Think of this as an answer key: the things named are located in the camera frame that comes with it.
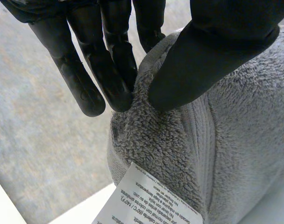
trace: black robotic finger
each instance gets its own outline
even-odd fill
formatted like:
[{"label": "black robotic finger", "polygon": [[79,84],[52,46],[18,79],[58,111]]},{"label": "black robotic finger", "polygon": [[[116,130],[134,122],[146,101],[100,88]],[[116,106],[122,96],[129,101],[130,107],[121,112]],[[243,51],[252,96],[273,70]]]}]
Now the black robotic finger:
[{"label": "black robotic finger", "polygon": [[72,44],[66,17],[58,15],[29,25],[51,54],[83,113],[89,117],[102,114],[106,103]]},{"label": "black robotic finger", "polygon": [[68,9],[67,18],[108,103],[117,112],[127,111],[132,103],[132,94],[106,50],[99,5],[72,5]]},{"label": "black robotic finger", "polygon": [[128,20],[131,0],[100,0],[107,47],[117,70],[130,91],[134,90],[137,65],[128,41]]},{"label": "black robotic finger", "polygon": [[164,23],[166,0],[133,0],[140,43],[148,53],[165,35],[161,32]]}]

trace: terry cloth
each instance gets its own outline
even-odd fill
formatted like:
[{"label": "terry cloth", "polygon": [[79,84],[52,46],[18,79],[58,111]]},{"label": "terry cloth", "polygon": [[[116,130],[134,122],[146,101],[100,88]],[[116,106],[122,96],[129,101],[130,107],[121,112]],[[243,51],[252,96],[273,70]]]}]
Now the terry cloth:
[{"label": "terry cloth", "polygon": [[178,34],[146,55],[132,108],[113,115],[112,178],[118,184],[134,161],[205,224],[236,224],[284,179],[284,27],[269,49],[201,97],[161,113],[149,104],[148,89]]}]

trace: white tag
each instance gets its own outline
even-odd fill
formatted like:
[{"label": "white tag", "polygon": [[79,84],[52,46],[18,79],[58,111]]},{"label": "white tag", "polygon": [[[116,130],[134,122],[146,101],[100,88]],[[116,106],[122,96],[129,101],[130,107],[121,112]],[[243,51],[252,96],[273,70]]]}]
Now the white tag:
[{"label": "white tag", "polygon": [[202,224],[202,216],[132,163],[92,224]]}]

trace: floor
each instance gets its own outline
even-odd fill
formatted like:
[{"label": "floor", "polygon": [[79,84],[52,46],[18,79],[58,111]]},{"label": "floor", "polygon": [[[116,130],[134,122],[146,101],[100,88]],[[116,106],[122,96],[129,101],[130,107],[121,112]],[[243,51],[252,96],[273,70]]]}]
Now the floor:
[{"label": "floor", "polygon": [[[165,34],[183,27],[189,0],[167,0],[165,15]],[[134,11],[129,38],[139,64]],[[47,50],[0,3],[0,184],[28,224],[48,223],[111,182],[111,114],[107,106],[83,115]]]}]

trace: robotic hand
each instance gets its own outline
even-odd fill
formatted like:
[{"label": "robotic hand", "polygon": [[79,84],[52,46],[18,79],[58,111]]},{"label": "robotic hand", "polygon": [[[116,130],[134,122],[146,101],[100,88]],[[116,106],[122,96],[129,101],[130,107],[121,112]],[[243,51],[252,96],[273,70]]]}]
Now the robotic hand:
[{"label": "robotic hand", "polygon": [[[131,0],[0,1],[18,20],[30,24],[86,115],[100,115],[105,101],[79,60],[67,20],[110,106],[118,112],[129,109],[137,74],[127,35]],[[140,42],[148,52],[165,37],[165,0],[133,3]],[[192,21],[149,89],[149,101],[159,111],[192,102],[262,53],[276,40],[284,18],[284,0],[191,0],[190,7]],[[109,52],[102,41],[102,24]]]},{"label": "robotic hand", "polygon": [[[95,117],[106,104],[71,41],[73,29],[95,79],[112,109],[130,108],[137,66],[128,41],[131,0],[0,0],[28,23],[49,51],[84,114]],[[161,39],[165,0],[133,0],[140,42],[146,52]],[[103,42],[103,29],[106,50]]]},{"label": "robotic hand", "polygon": [[278,37],[284,0],[190,0],[192,21],[156,74],[149,101],[159,111],[192,102]]}]

